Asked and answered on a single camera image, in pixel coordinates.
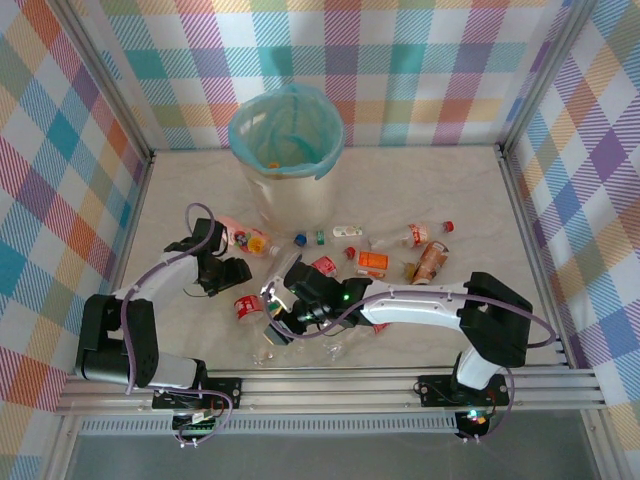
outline blue bottle cap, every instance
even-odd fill
[[[299,247],[304,247],[307,244],[307,237],[302,233],[296,235],[296,238],[293,239],[293,243],[298,245]]]

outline plaid wall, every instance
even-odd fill
[[[347,145],[495,143],[572,0],[74,0],[158,148],[227,147],[239,103],[323,90]]]
[[[563,321],[640,478],[640,0],[600,0],[515,153]]]
[[[29,479],[143,166],[44,0],[0,3],[0,161],[0,479]]]

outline trash can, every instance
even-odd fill
[[[229,124],[238,158],[267,225],[292,234],[325,225],[334,210],[345,128],[318,89],[290,84],[243,104]]]

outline blue plastic bag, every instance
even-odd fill
[[[233,154],[269,176],[320,179],[340,157],[345,137],[336,107],[317,88],[299,84],[249,100],[229,124]]]

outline white floor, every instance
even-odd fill
[[[450,257],[434,284],[466,281],[471,272],[486,271],[531,301],[534,312],[541,314],[491,147],[354,148],[344,152],[335,168],[340,169],[341,184],[334,225],[360,223],[367,231],[376,231],[422,219],[453,220],[456,230],[446,239]],[[191,202],[205,203],[214,214],[265,229],[230,151],[160,153],[125,284],[150,268],[166,245],[188,235],[184,210]],[[284,244],[291,239],[276,241]],[[421,251],[391,253],[416,261]],[[237,251],[230,253],[242,256]],[[305,248],[303,260],[310,263],[332,253],[338,252],[327,247]],[[258,289],[269,260],[247,260],[257,279],[252,288]],[[190,291],[201,294],[198,288],[193,286]],[[238,289],[232,288],[213,298],[175,298],[156,315],[160,350],[205,360],[210,369],[258,368],[252,359],[253,327],[235,320],[233,302],[238,296]],[[369,332],[356,328],[335,338],[296,340],[278,348],[267,366],[448,366],[468,345],[463,335],[437,327],[394,324],[377,336]],[[532,341],[546,335],[532,325]],[[556,361],[553,346],[530,350],[527,356],[528,364]]]

